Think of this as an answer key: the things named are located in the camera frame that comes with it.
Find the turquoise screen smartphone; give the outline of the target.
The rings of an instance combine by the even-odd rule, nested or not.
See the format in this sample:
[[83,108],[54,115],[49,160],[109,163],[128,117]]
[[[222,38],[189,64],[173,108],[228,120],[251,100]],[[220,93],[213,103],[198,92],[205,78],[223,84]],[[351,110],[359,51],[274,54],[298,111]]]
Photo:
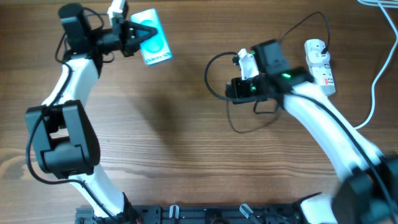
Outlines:
[[157,11],[152,8],[130,16],[132,22],[156,28],[157,34],[143,42],[141,53],[147,66],[155,65],[172,58],[172,52],[167,42]]

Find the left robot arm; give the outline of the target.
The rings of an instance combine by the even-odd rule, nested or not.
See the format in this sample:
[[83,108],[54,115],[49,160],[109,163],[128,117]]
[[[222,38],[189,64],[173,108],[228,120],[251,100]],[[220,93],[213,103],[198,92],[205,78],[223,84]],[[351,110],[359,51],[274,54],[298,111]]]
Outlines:
[[108,9],[110,27],[92,28],[94,10],[79,3],[62,6],[58,16],[64,32],[55,52],[62,74],[50,96],[25,112],[29,139],[25,161],[33,172],[52,174],[51,185],[71,184],[91,205],[92,223],[137,223],[139,213],[100,165],[100,144],[85,112],[90,91],[98,81],[104,56],[115,51],[134,55],[156,28],[127,19],[126,1]]

